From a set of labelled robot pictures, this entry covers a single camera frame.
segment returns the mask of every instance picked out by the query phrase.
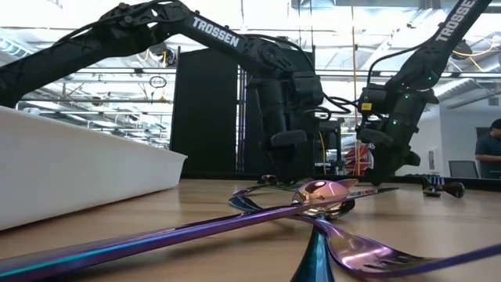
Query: robotic arm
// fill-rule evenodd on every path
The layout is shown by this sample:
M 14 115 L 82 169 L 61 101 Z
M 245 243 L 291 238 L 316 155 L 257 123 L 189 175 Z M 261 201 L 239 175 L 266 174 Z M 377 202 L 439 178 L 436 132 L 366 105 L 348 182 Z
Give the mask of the robotic arm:
M 357 138 L 373 144 L 371 153 L 374 163 L 369 176 L 374 184 L 394 175 L 403 165 L 420 165 L 420 157 L 411 151 L 409 143 L 419 130 L 417 123 L 426 104 L 438 104 L 432 87 L 444 72 L 454 48 L 490 2 L 460 0 L 430 39 L 406 50 L 416 51 L 385 85 L 376 85 L 368 80 L 358 101 L 362 123 L 357 128 Z M 370 115 L 387 117 L 380 121 L 369 121 Z
M 0 105 L 15 107 L 25 94 L 81 68 L 109 57 L 143 52 L 183 34 L 231 57 L 253 77 L 249 87 L 258 95 L 263 147 L 272 161 L 287 166 L 294 158 L 295 146 L 318 134 L 314 112 L 321 110 L 325 94 L 314 66 L 298 70 L 277 44 L 263 39 L 264 35 L 236 34 L 179 1 L 161 2 L 166 1 L 121 3 L 55 45 L 0 67 Z M 277 176 L 289 182 L 309 175 Z

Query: man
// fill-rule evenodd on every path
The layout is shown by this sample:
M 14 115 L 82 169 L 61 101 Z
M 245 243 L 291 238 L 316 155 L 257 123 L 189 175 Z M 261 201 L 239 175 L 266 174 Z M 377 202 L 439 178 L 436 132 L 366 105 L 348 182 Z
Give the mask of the man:
M 491 125 L 491 132 L 477 140 L 475 158 L 480 163 L 480 177 L 501 178 L 501 118 Z

